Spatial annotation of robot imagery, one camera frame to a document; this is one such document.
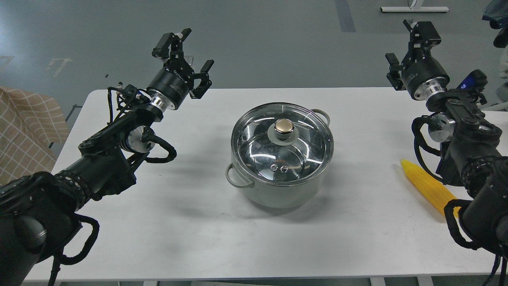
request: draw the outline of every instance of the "white table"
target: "white table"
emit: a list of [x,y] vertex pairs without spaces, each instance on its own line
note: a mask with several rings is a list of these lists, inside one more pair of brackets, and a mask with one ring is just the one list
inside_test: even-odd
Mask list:
[[[257,207],[224,176],[233,125],[251,108],[275,101],[326,111],[335,138],[322,190],[291,212]],[[226,89],[187,98],[152,125],[175,146],[176,160],[144,163],[136,185],[79,211],[99,221],[99,238],[84,261],[62,266],[58,279],[489,273],[494,255],[455,244],[445,219],[402,172],[401,158],[416,162],[410,125],[422,114],[430,114],[424,102],[391,88]],[[508,113],[489,112],[487,119],[508,130]],[[107,120],[106,91],[94,91],[54,173],[78,159],[78,144]],[[505,135],[501,142],[498,149],[508,154]],[[165,153],[155,149],[155,155]],[[449,189],[468,198],[463,188]],[[81,230],[66,254],[76,254],[88,235],[89,228]],[[26,281],[48,279],[50,269],[51,259],[39,263]]]

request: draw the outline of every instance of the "metal stand base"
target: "metal stand base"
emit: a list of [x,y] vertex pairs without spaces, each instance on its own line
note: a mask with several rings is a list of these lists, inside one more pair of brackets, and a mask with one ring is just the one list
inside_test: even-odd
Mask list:
[[381,7],[381,12],[434,12],[434,13],[446,13],[449,11],[448,7],[422,7],[424,0],[413,0],[409,7]]

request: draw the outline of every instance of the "pot handle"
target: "pot handle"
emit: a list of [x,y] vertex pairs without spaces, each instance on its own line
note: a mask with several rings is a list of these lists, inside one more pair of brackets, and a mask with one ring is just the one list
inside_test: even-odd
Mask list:
[[317,114],[321,114],[325,117],[326,119],[326,125],[329,126],[330,125],[330,117],[328,116],[328,114],[326,114],[326,112],[322,111],[321,109],[311,109],[312,112],[314,113],[317,113]]
[[238,184],[236,184],[235,182],[233,182],[233,180],[231,180],[231,178],[229,177],[229,170],[231,170],[231,169],[235,169],[235,168],[233,167],[233,163],[230,163],[230,164],[228,165],[228,167],[226,168],[226,180],[228,180],[228,182],[229,182],[229,183],[230,183],[233,187],[236,187],[236,188],[239,188],[239,189],[252,188],[252,187],[254,187],[254,182],[250,182],[249,184],[247,184],[247,185],[243,185],[243,186],[242,186],[242,185],[238,185]]

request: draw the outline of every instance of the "table leg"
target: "table leg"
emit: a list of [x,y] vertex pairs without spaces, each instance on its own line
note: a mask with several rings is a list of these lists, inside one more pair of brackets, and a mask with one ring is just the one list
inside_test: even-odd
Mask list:
[[419,286],[434,286],[432,276],[417,276]]
[[143,286],[157,286],[158,281],[144,281]]
[[386,286],[384,277],[371,277],[370,286]]

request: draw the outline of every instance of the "gray floor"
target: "gray floor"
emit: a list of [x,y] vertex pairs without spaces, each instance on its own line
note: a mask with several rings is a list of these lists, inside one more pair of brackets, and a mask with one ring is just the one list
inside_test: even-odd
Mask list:
[[[67,115],[93,90],[119,81],[145,88],[161,67],[150,56],[161,35],[191,27],[184,51],[194,57],[198,69],[207,59],[215,60],[210,71],[213,88],[387,87],[384,55],[394,52],[403,58],[408,32],[402,20],[415,19],[432,21],[441,35],[442,43],[432,51],[451,85],[477,68],[487,74],[485,94],[490,105],[501,101],[495,91],[505,80],[497,75],[502,51],[492,45],[498,31],[481,21],[489,2],[425,0],[424,6],[448,6],[450,11],[383,14],[380,6],[404,6],[406,0],[6,0],[0,6],[0,85],[52,96]],[[70,127],[78,112],[68,122]],[[434,285],[479,285],[484,279],[459,276],[433,281]],[[368,279],[251,282],[369,285]],[[414,277],[386,279],[387,285],[415,283]]]

